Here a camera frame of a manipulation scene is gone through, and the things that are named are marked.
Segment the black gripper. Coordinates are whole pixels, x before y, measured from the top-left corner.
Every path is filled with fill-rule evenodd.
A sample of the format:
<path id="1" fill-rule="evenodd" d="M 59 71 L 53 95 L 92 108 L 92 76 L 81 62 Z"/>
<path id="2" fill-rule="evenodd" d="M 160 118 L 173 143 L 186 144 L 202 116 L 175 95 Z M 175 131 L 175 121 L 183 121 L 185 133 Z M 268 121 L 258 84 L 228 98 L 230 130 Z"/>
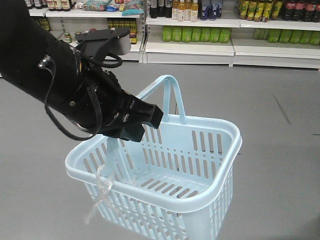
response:
<path id="1" fill-rule="evenodd" d="M 86 76 L 96 81 L 95 93 L 102 112 L 99 134 L 140 142 L 145 133 L 143 125 L 159 128 L 162 110 L 123 90 L 112 72 L 94 71 Z"/>

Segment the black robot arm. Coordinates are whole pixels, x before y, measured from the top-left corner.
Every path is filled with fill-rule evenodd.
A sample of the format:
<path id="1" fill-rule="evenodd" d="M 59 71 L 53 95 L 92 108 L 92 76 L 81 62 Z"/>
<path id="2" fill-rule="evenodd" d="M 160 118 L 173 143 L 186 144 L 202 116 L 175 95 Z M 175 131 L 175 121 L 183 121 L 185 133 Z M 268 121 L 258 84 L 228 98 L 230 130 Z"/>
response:
<path id="1" fill-rule="evenodd" d="M 97 134 L 140 142 L 144 125 L 157 129 L 163 112 L 120 86 L 111 72 L 131 49 L 127 27 L 77 36 L 76 47 L 58 40 L 30 17 L 22 0 L 0 3 L 0 73 L 43 103 L 55 126 L 82 141 L 54 116 L 57 111 L 92 138 Z"/>

